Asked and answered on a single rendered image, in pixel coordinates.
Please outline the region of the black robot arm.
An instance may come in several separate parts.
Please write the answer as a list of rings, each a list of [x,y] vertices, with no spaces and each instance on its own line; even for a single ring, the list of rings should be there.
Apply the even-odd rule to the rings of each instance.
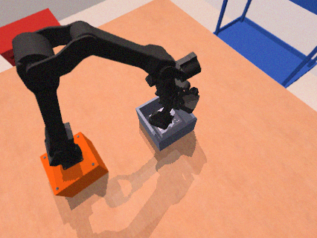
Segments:
[[[85,58],[96,56],[141,68],[145,80],[159,94],[170,94],[175,79],[184,82],[201,72],[194,52],[175,61],[159,45],[139,45],[113,33],[95,28],[84,21],[69,25],[47,26],[18,34],[12,41],[16,73],[31,91],[45,123],[45,147],[50,167],[66,170],[83,161],[83,151],[69,122],[63,123],[57,98],[60,77],[72,72]],[[65,47],[57,54],[54,48]],[[173,109],[191,114],[199,101],[198,88],[183,91],[173,99]]]

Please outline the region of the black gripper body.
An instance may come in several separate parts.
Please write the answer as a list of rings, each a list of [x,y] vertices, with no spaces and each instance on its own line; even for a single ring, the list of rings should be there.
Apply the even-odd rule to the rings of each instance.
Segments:
[[[182,87],[183,90],[190,89],[190,82],[188,80],[181,82],[175,78],[176,88],[170,94],[159,94],[157,91],[155,93],[156,96],[159,96],[158,103],[162,104],[161,112],[153,111],[149,118],[150,125],[156,126],[160,129],[167,129],[171,122],[171,113],[170,111],[173,108],[173,99],[179,95],[179,88]]]

